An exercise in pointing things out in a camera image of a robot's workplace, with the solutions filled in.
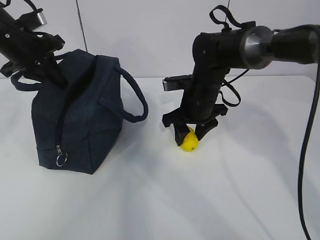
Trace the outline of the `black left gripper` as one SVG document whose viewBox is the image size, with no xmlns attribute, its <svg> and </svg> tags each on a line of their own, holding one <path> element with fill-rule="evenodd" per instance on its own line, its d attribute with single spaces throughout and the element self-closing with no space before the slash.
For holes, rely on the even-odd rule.
<svg viewBox="0 0 320 240">
<path fill-rule="evenodd" d="M 19 70 L 29 70 L 44 62 L 47 79 L 57 87 L 67 87 L 68 81 L 61 72 L 53 52 L 61 50 L 65 41 L 59 35 L 29 33 L 6 33 L 0 37 L 0 53 L 8 59 L 0 72 L 10 77 Z"/>
</svg>

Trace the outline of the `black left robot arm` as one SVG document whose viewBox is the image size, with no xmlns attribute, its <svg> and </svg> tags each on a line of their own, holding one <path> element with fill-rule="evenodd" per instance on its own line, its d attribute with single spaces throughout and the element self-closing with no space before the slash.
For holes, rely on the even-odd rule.
<svg viewBox="0 0 320 240">
<path fill-rule="evenodd" d="M 18 19 L 3 8 L 0 10 L 0 53 L 8 59 L 0 73 L 7 78 L 21 75 L 40 83 L 48 81 L 64 89 L 68 81 L 54 52 L 61 50 L 65 41 L 59 35 L 37 31 L 46 24 L 42 8 Z"/>
</svg>

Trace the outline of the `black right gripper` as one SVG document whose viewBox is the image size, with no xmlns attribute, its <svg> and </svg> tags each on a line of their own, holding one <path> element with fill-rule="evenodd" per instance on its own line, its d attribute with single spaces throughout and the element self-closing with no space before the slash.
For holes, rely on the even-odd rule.
<svg viewBox="0 0 320 240">
<path fill-rule="evenodd" d="M 201 140 L 208 132 L 218 126 L 217 116 L 225 116 L 228 108 L 224 104 L 182 105 L 162 116 L 162 123 L 167 128 L 173 124 L 174 139 L 178 146 L 183 144 L 190 133 L 186 124 L 197 124 L 195 135 Z"/>
</svg>

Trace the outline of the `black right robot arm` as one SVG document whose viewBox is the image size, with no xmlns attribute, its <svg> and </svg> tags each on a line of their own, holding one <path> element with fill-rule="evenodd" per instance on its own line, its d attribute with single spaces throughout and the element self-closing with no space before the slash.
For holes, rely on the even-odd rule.
<svg viewBox="0 0 320 240">
<path fill-rule="evenodd" d="M 175 142 L 182 145 L 194 124 L 201 140 L 218 125 L 230 106 L 217 103 L 225 77 L 231 69 L 261 70 L 271 62 L 315 64 L 320 54 L 320 27 L 301 25 L 274 33 L 266 26 L 223 29 L 218 33 L 200 33 L 192 45 L 194 61 L 190 75 L 163 79 L 166 92 L 183 90 L 179 108 L 163 115 L 165 127 L 174 128 Z"/>
</svg>

